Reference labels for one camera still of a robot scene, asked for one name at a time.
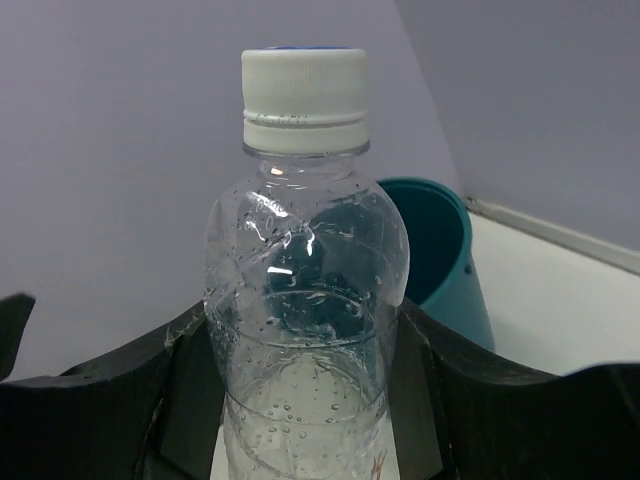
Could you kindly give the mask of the clear white cap bottle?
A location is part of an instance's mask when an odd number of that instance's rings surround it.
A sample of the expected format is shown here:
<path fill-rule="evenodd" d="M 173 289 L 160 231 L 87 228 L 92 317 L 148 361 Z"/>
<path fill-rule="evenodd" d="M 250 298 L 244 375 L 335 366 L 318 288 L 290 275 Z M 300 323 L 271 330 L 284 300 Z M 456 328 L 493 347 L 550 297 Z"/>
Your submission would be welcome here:
<path fill-rule="evenodd" d="M 204 311 L 225 384 L 233 479 L 377 479 L 409 274 L 404 222 L 360 175 L 367 56 L 241 56 L 243 149 L 257 170 L 215 202 Z"/>

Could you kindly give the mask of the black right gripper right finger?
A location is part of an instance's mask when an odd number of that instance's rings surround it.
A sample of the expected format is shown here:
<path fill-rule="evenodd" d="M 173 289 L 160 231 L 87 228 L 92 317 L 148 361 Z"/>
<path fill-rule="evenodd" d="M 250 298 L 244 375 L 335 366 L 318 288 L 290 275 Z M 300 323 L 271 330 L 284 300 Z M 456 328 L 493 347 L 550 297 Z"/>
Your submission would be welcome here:
<path fill-rule="evenodd" d="M 635 479 L 639 368 L 557 376 L 507 360 L 411 301 L 389 384 L 403 479 Z"/>

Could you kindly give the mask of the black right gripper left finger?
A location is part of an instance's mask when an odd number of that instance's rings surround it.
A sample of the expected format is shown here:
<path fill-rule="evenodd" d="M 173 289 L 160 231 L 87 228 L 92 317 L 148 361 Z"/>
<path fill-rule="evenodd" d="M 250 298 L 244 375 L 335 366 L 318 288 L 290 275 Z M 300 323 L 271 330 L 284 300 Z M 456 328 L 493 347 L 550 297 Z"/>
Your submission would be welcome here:
<path fill-rule="evenodd" d="M 224 385 L 197 303 L 58 376 L 11 381 L 35 306 L 1 301 L 4 479 L 207 479 Z"/>

